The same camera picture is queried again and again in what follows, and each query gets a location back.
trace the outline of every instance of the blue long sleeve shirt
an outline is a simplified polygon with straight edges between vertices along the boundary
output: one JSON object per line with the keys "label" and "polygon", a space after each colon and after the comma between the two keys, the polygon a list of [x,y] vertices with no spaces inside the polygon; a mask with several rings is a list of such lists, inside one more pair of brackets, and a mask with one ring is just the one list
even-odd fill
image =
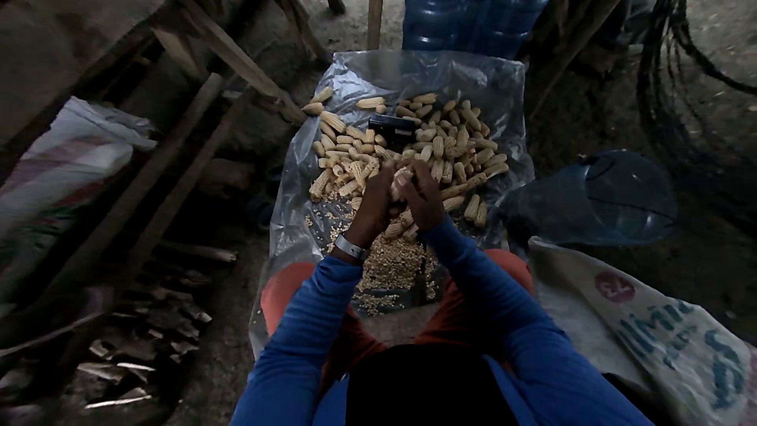
{"label": "blue long sleeve shirt", "polygon": [[[652,424],[571,346],[528,292],[447,220],[422,235],[502,337],[510,374],[488,356],[520,426]],[[349,377],[316,400],[321,367],[363,269],[327,256],[292,296],[237,403],[232,424],[344,424]]]}

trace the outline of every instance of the blue plastic container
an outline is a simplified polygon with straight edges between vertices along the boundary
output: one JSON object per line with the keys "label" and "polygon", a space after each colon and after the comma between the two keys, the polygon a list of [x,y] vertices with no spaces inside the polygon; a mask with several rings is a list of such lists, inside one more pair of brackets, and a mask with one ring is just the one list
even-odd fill
{"label": "blue plastic container", "polygon": [[402,49],[513,59],[548,0],[406,0]]}

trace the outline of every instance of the black object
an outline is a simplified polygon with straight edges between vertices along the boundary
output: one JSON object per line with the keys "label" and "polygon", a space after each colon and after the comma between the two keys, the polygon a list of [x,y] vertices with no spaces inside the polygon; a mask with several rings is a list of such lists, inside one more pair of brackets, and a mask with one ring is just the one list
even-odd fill
{"label": "black object", "polygon": [[383,136],[390,149],[395,146],[405,146],[408,143],[415,143],[416,141],[416,124],[411,120],[374,114],[368,120],[368,128],[375,130],[376,134]]}

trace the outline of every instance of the dirt floor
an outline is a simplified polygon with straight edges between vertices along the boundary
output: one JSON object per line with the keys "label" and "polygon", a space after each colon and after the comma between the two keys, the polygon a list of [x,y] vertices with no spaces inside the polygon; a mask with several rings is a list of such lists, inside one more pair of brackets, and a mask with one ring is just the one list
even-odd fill
{"label": "dirt floor", "polygon": [[[703,43],[703,51],[730,75],[754,84],[757,33],[753,23],[757,11],[750,10],[748,2],[723,3],[690,2],[695,40]],[[368,2],[346,0],[345,4],[347,13],[335,16],[326,0],[314,0],[308,6],[310,24],[331,50],[362,50],[366,46]],[[404,2],[384,1],[382,49],[401,47],[403,14]],[[325,68],[309,62],[297,50],[275,2],[261,1],[245,20],[239,45],[291,93],[295,103],[304,104]],[[527,122],[529,149],[538,177],[575,162],[578,155],[606,149],[630,149],[655,158],[639,124],[637,66],[638,58],[626,58],[613,78],[604,82],[572,71],[563,75],[534,120]],[[754,99],[704,79],[690,84],[692,90],[712,98],[709,105],[701,107],[713,127],[746,152],[754,152],[757,112],[747,110],[755,104]],[[280,164],[295,129],[263,108],[250,108],[248,117],[219,156],[238,161],[257,159],[257,163],[269,166]],[[638,247],[582,249],[669,296],[704,306],[742,338],[757,342],[757,246],[719,218],[706,201],[679,191],[680,220],[663,241]],[[207,242],[241,252],[232,271],[216,276],[217,291],[205,305],[213,321],[201,338],[181,402],[169,424],[228,424],[254,362],[248,320],[257,292],[257,274],[267,258],[268,236],[240,231],[247,228],[240,227],[238,213],[229,218],[223,208],[207,208],[207,204],[202,195],[193,194],[172,232],[181,234],[198,223],[212,221],[220,225],[206,231]],[[122,419],[124,424],[133,424]]]}

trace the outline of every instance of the silver wristband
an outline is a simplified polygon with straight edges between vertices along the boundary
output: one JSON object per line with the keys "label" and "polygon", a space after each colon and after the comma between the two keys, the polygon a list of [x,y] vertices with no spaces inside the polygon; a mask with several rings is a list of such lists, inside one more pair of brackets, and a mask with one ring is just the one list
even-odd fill
{"label": "silver wristband", "polygon": [[353,243],[350,243],[346,238],[344,238],[344,235],[342,234],[339,234],[339,237],[336,239],[334,245],[337,246],[342,252],[345,252],[348,255],[361,261],[366,260],[368,258],[368,254],[370,254],[371,252],[370,250],[363,249],[362,247],[358,247]]}

